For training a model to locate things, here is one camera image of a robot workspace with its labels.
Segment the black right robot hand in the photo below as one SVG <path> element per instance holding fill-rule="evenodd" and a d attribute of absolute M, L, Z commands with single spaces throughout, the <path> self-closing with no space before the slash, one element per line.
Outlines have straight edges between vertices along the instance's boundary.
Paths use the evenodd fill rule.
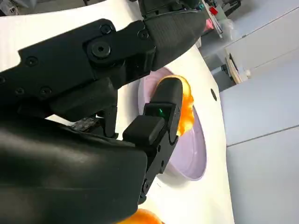
<path fill-rule="evenodd" d="M 19 51 L 0 74 L 0 221 L 112 224 L 146 200 L 178 141 L 183 85 L 162 80 L 115 133 L 117 91 L 175 60 L 205 27 L 198 10 L 116 31 L 101 19 Z"/>

